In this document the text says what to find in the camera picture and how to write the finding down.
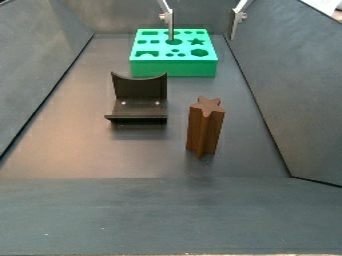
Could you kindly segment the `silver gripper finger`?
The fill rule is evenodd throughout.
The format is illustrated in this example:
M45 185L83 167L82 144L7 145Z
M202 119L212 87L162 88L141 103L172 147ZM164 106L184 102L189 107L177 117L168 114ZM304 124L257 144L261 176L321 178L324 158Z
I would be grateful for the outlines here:
M169 27L169 38L174 38L174 11L169 6L166 0L157 0L162 9L162 13L160 14L160 18L165 21Z
M230 31L230 39L236 39L237 28L244 20L248 19L246 10L252 5L253 0L241 0L238 5L233 8L233 21L232 21L232 31Z

